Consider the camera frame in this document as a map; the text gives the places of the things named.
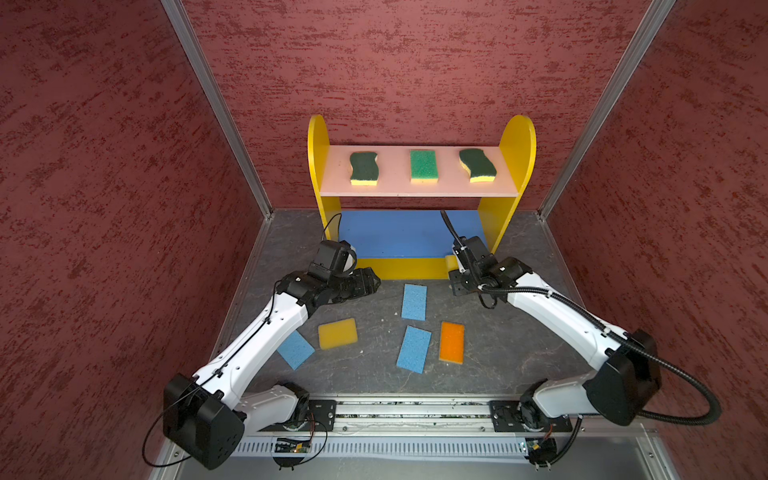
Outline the yellow sponge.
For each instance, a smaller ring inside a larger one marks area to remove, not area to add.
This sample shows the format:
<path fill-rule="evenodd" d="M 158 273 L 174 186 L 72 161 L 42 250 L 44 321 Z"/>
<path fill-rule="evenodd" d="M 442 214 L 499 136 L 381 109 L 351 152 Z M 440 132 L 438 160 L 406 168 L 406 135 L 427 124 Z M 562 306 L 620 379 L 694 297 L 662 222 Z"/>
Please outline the yellow sponge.
<path fill-rule="evenodd" d="M 455 255 L 453 254 L 447 255 L 445 257 L 445 262 L 446 262 L 446 270 L 448 272 L 459 269 L 459 263 Z"/>
<path fill-rule="evenodd" d="M 318 326 L 318 341 L 321 350 L 330 350 L 358 341 L 356 321 L 348 318 Z"/>

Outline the orange sponge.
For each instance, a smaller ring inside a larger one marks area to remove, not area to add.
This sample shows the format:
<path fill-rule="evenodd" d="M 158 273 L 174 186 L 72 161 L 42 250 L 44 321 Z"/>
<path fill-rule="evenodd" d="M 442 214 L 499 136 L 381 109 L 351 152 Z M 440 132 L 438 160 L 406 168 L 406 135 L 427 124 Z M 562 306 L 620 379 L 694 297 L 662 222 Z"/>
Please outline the orange sponge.
<path fill-rule="evenodd" d="M 456 323 L 441 324 L 438 358 L 442 362 L 462 365 L 465 352 L 465 326 Z"/>

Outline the dark green wavy sponge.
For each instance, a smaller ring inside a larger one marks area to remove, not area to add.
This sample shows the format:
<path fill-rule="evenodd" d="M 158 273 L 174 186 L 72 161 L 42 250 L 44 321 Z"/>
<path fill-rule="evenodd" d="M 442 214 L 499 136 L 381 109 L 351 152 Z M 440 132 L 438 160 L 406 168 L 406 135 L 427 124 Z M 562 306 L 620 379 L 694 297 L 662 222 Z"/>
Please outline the dark green wavy sponge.
<path fill-rule="evenodd" d="M 459 151 L 459 161 L 469 176 L 471 183 L 493 182 L 497 170 L 485 152 L 479 148 L 468 148 Z"/>
<path fill-rule="evenodd" d="M 353 186 L 376 186 L 380 174 L 377 159 L 378 154 L 372 151 L 351 153 L 349 157 L 352 168 L 350 183 Z"/>

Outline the bright green rectangular sponge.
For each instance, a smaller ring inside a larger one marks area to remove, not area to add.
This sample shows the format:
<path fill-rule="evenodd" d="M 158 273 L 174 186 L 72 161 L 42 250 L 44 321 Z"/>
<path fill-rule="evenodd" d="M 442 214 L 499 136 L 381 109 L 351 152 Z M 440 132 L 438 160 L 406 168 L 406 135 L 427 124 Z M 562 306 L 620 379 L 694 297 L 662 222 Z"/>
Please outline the bright green rectangular sponge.
<path fill-rule="evenodd" d="M 411 150 L 409 157 L 413 184 L 431 184 L 438 181 L 439 171 L 434 150 Z"/>

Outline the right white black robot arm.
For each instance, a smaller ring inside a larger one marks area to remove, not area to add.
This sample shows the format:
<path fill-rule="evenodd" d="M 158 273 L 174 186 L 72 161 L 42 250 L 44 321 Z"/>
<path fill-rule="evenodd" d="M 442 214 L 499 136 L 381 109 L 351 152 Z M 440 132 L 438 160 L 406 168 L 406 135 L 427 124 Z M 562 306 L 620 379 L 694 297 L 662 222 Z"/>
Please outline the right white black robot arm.
<path fill-rule="evenodd" d="M 493 305 L 504 302 L 526 312 L 591 367 L 582 376 L 543 380 L 529 387 L 519 400 L 517 414 L 526 429 L 541 431 L 557 417 L 576 414 L 600 415 L 627 426 L 659 390 L 659 368 L 609 337 L 616 334 L 620 340 L 655 353 L 656 344 L 649 335 L 640 331 L 629 335 L 581 312 L 528 265 L 512 257 L 497 260 L 478 237 L 458 237 L 452 250 L 458 261 L 458 268 L 449 273 L 455 293 L 489 296 Z"/>

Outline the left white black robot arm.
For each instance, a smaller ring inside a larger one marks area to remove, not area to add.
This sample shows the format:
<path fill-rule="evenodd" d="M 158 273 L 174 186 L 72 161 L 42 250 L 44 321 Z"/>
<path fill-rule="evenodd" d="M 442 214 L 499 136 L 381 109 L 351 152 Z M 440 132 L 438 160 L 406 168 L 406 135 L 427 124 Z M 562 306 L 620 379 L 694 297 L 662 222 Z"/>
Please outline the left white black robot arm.
<path fill-rule="evenodd" d="M 213 470 L 247 434 L 274 425 L 308 425 L 311 414 L 305 389 L 286 383 L 249 395 L 247 387 L 318 308 L 372 295 L 380 285 L 370 267 L 326 280 L 307 272 L 286 275 L 276 282 L 264 310 L 223 352 L 194 375 L 177 374 L 165 386 L 158 418 L 163 435 Z"/>

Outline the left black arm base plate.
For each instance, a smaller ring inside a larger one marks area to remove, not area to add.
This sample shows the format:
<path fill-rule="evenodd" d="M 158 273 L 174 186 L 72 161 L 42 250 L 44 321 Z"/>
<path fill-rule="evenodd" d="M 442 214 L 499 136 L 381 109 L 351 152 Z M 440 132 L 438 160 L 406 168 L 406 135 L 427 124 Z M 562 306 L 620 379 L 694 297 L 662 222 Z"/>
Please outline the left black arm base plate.
<path fill-rule="evenodd" d="M 283 423 L 271 424 L 261 432 L 332 432 L 336 418 L 337 402 L 323 399 L 300 400 L 289 419 Z"/>

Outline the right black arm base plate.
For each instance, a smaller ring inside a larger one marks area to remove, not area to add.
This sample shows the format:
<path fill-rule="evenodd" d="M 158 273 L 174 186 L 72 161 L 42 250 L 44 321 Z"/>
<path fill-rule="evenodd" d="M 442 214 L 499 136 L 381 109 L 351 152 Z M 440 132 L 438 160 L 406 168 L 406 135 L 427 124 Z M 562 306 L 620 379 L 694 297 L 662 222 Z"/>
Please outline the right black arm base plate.
<path fill-rule="evenodd" d="M 493 400 L 488 403 L 490 418 L 497 433 L 566 433 L 573 430 L 568 417 L 547 417 L 532 401 Z"/>

